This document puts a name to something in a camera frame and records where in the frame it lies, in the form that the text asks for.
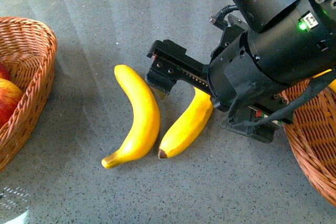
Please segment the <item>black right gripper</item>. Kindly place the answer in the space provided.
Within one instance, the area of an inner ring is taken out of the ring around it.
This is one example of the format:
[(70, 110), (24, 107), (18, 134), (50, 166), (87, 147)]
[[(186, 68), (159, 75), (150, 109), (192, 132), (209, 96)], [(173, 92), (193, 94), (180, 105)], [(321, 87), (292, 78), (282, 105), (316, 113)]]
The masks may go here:
[(171, 40), (156, 40), (147, 55), (153, 62), (145, 81), (160, 100), (170, 94), (177, 81), (185, 81), (209, 94), (215, 109), (224, 113), (221, 128), (270, 143), (283, 123), (292, 122), (293, 113), (261, 125), (253, 123), (286, 106), (279, 96), (284, 86), (255, 65), (245, 22), (229, 15), (221, 25), (223, 34), (209, 64), (191, 58), (185, 48)]

